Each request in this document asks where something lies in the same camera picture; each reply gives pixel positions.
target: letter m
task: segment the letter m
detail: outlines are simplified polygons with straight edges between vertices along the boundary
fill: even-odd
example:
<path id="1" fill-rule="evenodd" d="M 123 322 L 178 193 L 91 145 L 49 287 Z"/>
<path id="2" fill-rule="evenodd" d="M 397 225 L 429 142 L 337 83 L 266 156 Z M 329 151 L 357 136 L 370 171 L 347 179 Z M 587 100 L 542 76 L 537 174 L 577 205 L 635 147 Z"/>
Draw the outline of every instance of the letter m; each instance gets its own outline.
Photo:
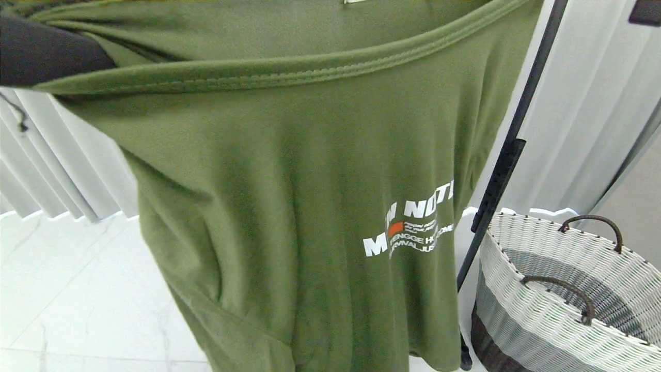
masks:
<path id="1" fill-rule="evenodd" d="M 363 245 L 365 246 L 365 254 L 368 257 L 376 256 L 377 254 L 388 250 L 388 241 L 385 237 L 385 233 L 377 236 L 376 241 L 371 238 L 363 239 Z"/>

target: clothing rack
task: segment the clothing rack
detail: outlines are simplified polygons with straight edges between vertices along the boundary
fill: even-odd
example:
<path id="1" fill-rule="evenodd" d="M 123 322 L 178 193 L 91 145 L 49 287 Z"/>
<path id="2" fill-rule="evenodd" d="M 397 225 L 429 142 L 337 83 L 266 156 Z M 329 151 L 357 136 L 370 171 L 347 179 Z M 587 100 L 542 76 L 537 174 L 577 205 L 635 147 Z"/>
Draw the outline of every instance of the clothing rack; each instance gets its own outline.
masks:
<path id="1" fill-rule="evenodd" d="M 535 60 L 528 75 L 528 79 L 525 83 L 524 92 L 521 95 L 518 106 L 512 118 L 512 123 L 510 124 L 510 129 L 505 136 L 505 141 L 500 149 L 500 154 L 496 160 L 496 165 L 494 170 L 491 173 L 488 185 L 484 196 L 482 197 L 482 202 L 480 207 L 473 219 L 473 225 L 471 226 L 471 231 L 475 233 L 473 236 L 473 241 L 468 249 L 466 258 L 464 259 L 461 269 L 457 274 L 457 291 L 461 290 L 461 286 L 466 280 L 468 270 L 471 268 L 475 256 L 477 255 L 477 250 L 482 244 L 482 240 L 485 237 L 486 230 L 489 227 L 489 223 L 496 212 L 496 207 L 498 206 L 505 188 L 510 181 L 514 168 L 521 157 L 521 154 L 524 150 L 525 140 L 521 138 L 516 138 L 521 129 L 521 125 L 524 121 L 525 114 L 530 107 L 532 102 L 533 95 L 537 89 L 537 84 L 539 83 L 539 78 L 541 77 L 546 61 L 549 58 L 549 53 L 551 52 L 551 46 L 555 40 L 555 36 L 558 33 L 560 28 L 560 23 L 563 19 L 564 10 L 566 9 L 568 0 L 555 0 L 553 3 L 553 8 L 551 9 L 551 15 L 547 21 L 544 34 L 537 49 L 537 54 L 535 55 Z M 473 360 L 469 354 L 469 348 L 466 345 L 466 341 L 461 336 L 461 369 L 464 371 L 470 371 L 473 366 Z"/>

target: laundry basket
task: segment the laundry basket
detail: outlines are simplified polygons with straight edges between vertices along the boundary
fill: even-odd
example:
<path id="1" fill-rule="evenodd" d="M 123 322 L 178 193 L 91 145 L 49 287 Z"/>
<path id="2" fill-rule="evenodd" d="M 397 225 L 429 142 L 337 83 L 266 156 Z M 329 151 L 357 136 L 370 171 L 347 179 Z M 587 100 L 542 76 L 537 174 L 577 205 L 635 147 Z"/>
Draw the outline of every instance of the laundry basket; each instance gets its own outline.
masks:
<path id="1" fill-rule="evenodd" d="M 617 242 L 568 227 L 586 218 Z M 480 251 L 471 342 L 488 371 L 661 372 L 661 273 L 612 221 L 501 213 Z"/>

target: white curtain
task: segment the white curtain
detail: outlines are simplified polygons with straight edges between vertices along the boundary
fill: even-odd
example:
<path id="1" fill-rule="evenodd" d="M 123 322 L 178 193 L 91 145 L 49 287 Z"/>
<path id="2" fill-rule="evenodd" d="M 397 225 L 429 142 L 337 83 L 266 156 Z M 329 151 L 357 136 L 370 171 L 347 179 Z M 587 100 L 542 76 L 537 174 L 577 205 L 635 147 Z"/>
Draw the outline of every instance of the white curtain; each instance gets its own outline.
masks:
<path id="1" fill-rule="evenodd" d="M 122 211 L 137 214 L 136 183 L 117 145 L 51 96 L 0 91 L 27 114 L 0 100 L 0 194 L 3 212 L 70 212 L 98 221 Z"/>
<path id="2" fill-rule="evenodd" d="M 627 22 L 634 0 L 569 1 L 544 74 L 519 135 L 524 154 L 502 206 L 588 212 L 649 132 L 661 97 L 661 28 Z M 477 207 L 502 145 L 553 0 L 545 0 L 512 102 L 471 205 Z M 0 210 L 43 210 L 98 220 L 137 214 L 136 184 L 106 136 L 41 93 L 1 90 Z"/>

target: green t-shirt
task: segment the green t-shirt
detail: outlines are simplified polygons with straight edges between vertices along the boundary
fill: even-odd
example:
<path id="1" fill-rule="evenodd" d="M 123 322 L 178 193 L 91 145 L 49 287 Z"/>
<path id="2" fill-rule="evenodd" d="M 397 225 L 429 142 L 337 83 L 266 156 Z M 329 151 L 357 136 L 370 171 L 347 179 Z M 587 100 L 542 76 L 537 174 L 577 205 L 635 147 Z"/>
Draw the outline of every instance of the green t-shirt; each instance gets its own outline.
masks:
<path id="1" fill-rule="evenodd" d="M 15 10 L 118 68 L 34 87 L 117 141 L 214 371 L 459 365 L 453 227 L 541 0 Z"/>

